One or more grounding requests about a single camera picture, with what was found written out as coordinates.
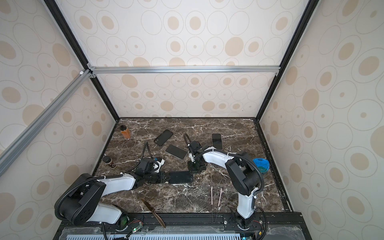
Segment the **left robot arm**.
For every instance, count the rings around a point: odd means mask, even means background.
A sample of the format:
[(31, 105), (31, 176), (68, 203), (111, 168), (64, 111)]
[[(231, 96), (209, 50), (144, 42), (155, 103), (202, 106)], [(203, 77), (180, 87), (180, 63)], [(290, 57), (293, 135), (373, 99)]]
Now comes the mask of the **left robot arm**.
[(117, 206), (102, 204), (101, 198), (135, 190), (143, 185), (165, 183), (169, 176), (161, 170), (164, 163), (161, 157), (141, 156), (140, 161), (127, 173), (99, 177), (82, 174), (56, 201), (55, 216), (75, 226), (98, 222), (114, 225), (122, 231), (129, 224), (127, 212)]

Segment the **right pink chopstick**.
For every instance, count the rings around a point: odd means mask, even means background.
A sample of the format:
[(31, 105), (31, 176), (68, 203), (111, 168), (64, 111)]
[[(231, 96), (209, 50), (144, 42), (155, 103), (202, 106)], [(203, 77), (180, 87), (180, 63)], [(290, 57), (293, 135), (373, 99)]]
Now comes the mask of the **right pink chopstick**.
[(221, 206), (222, 194), (223, 194), (223, 188), (220, 189), (220, 195), (219, 195), (219, 201), (218, 201), (218, 208), (220, 208), (220, 206)]

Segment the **orange bottle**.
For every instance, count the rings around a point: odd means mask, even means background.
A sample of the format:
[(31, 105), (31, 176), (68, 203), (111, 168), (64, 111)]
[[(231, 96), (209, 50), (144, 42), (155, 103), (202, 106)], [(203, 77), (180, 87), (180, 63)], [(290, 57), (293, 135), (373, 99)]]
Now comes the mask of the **orange bottle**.
[(120, 131), (121, 131), (122, 136), (123, 136), (125, 139), (128, 140), (128, 139), (131, 138), (131, 132), (130, 132), (130, 130), (128, 129), (127, 126), (125, 126), (125, 125), (121, 125), (121, 126), (120, 126)]

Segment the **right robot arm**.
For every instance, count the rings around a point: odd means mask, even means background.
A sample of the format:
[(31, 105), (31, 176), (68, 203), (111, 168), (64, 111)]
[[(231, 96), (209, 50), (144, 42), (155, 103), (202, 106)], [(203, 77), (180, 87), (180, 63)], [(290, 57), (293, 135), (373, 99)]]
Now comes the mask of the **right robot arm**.
[(244, 151), (227, 153), (215, 147), (202, 147), (184, 134), (189, 149), (188, 169), (191, 174), (206, 170), (208, 164), (214, 164), (227, 170), (235, 190), (238, 192), (236, 211), (223, 217), (223, 223), (238, 227), (241, 231), (255, 231), (253, 240), (262, 240), (268, 230), (265, 211), (255, 206), (257, 194), (262, 192), (265, 181), (259, 167)]

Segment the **dark jar with lid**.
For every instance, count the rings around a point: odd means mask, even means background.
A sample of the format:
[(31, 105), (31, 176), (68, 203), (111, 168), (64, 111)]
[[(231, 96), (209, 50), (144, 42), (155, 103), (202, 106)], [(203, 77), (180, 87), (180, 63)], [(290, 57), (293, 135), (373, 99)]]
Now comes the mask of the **dark jar with lid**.
[(115, 168), (116, 167), (116, 164), (115, 162), (113, 161), (113, 159), (110, 157), (110, 156), (104, 156), (102, 158), (102, 161), (110, 168)]

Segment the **aluminium frame bar back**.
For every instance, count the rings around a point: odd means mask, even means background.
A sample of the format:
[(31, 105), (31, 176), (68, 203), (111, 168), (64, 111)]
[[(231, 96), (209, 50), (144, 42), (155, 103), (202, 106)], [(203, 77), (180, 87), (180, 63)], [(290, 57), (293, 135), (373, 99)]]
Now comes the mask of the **aluminium frame bar back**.
[(92, 67), (95, 74), (278, 73), (279, 66)]

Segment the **aluminium frame bar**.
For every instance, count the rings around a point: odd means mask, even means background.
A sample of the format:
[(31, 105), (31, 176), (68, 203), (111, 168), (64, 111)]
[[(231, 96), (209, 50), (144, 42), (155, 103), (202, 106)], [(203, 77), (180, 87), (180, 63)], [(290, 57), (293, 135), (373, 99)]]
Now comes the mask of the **aluminium frame bar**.
[(1, 154), (1, 175), (14, 163), (25, 148), (57, 114), (62, 106), (74, 94), (86, 79), (91, 77), (90, 70), (81, 73), (45, 108), (42, 113), (18, 136)]
[(279, 66), (92, 67), (95, 74), (278, 73)]

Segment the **aluminium frame bar left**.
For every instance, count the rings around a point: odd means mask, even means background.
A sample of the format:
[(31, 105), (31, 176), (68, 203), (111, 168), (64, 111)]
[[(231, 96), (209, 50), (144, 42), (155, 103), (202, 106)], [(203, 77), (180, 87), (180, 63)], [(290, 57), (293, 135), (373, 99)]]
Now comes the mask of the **aluminium frame bar left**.
[(14, 163), (25, 148), (57, 114), (62, 106), (74, 94), (86, 79), (91, 77), (90, 70), (81, 73), (45, 108), (42, 113), (18, 136), (1, 154), (1, 175)]

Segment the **blue round lid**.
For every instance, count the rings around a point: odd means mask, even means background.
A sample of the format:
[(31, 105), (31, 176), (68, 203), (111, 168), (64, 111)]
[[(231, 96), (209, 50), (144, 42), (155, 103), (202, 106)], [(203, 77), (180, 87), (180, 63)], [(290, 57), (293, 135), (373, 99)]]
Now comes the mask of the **blue round lid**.
[(270, 163), (266, 159), (256, 158), (256, 159), (253, 159), (253, 161), (255, 165), (259, 168), (262, 174), (266, 174), (270, 169)]

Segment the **silver-edged phone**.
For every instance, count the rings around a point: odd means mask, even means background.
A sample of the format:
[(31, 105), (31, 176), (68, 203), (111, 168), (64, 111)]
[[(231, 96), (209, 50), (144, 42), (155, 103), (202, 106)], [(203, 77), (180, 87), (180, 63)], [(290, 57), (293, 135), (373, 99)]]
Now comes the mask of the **silver-edged phone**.
[(174, 145), (169, 145), (167, 148), (166, 148), (166, 153), (180, 159), (180, 160), (183, 160), (186, 155), (187, 155), (187, 151), (185, 150), (182, 150)]

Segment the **wooden-handled knife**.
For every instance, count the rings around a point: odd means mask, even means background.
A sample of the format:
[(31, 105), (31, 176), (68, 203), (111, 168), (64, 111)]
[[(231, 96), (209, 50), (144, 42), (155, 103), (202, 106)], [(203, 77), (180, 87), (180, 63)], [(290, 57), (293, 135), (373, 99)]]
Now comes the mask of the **wooden-handled knife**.
[(144, 205), (148, 208), (148, 210), (153, 214), (153, 216), (157, 219), (159, 224), (165, 229), (166, 224), (163, 221), (163, 219), (156, 213), (155, 208), (150, 205), (145, 199), (141, 198), (141, 201), (144, 203)]

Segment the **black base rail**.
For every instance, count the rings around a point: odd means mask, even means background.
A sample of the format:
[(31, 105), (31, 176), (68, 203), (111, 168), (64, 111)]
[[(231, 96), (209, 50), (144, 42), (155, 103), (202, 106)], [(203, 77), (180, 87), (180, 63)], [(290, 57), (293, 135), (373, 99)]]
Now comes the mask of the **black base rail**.
[(230, 213), (160, 214), (162, 227), (149, 213), (129, 214), (128, 226), (117, 231), (110, 224), (86, 223), (76, 227), (64, 222), (55, 240), (309, 240), (311, 236), (298, 213), (257, 213), (241, 229)]

